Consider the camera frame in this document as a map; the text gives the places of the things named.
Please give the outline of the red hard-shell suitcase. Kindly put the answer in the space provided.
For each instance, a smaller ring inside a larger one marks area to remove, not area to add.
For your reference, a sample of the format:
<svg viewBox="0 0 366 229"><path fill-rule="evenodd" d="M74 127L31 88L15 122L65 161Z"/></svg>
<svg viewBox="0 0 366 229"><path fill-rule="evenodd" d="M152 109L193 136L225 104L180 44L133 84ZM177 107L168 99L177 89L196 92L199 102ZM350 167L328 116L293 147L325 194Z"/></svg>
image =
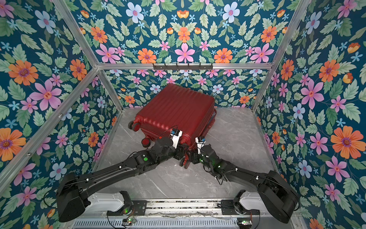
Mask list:
<svg viewBox="0 0 366 229"><path fill-rule="evenodd" d="M188 168L189 155L197 150L195 138L206 137L215 122L217 111L212 96L177 85L167 85L128 124L134 132L141 130L145 137L142 145L162 137L170 137L173 129L183 132L179 144L186 143L188 151L180 159L180 166Z"/></svg>

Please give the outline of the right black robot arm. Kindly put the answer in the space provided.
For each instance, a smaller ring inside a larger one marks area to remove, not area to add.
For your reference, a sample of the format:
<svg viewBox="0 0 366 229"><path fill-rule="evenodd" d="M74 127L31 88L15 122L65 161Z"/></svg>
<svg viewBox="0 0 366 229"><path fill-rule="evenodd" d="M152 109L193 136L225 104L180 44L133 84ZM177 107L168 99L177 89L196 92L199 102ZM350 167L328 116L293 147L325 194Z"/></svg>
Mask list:
<svg viewBox="0 0 366 229"><path fill-rule="evenodd" d="M282 223L288 223L300 204L300 197L293 188L275 171L253 172L221 159L205 145L189 155L193 164L202 164L204 170L222 185L234 182L255 189L255 192L241 190L233 199L232 209L239 215L251 210L265 210Z"/></svg>

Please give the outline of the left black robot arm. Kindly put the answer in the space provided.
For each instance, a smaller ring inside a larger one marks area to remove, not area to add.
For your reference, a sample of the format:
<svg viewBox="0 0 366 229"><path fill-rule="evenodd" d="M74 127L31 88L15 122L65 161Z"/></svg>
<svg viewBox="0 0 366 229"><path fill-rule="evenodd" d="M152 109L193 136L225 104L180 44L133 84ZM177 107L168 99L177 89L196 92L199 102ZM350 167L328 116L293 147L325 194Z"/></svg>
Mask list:
<svg viewBox="0 0 366 229"><path fill-rule="evenodd" d="M178 144L175 147L170 138L162 137L151 148L133 152L118 164L90 174L65 175L56 191L59 222L68 222L81 216L92 204L88 198L97 191L151 171L171 158L181 159L187 151L187 144Z"/></svg>

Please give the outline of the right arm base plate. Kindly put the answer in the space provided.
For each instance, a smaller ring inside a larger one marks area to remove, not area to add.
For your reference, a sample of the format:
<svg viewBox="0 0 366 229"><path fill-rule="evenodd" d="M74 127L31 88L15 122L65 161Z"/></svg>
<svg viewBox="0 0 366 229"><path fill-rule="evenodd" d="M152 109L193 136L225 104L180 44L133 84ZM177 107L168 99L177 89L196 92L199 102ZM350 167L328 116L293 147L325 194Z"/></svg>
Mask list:
<svg viewBox="0 0 366 229"><path fill-rule="evenodd" d="M223 215L259 215L259 210L246 210L238 202L234 202L232 199L222 199L217 207L221 210Z"/></svg>

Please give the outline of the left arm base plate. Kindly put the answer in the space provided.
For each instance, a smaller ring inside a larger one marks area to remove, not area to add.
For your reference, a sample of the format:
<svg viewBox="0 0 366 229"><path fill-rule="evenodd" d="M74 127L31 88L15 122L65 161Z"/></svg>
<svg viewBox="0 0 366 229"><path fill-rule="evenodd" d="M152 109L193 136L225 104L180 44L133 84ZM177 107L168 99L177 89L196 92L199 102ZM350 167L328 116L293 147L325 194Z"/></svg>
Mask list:
<svg viewBox="0 0 366 229"><path fill-rule="evenodd" d="M124 204L117 211L108 211L107 216L144 216L147 203L146 200L132 200L131 203Z"/></svg>

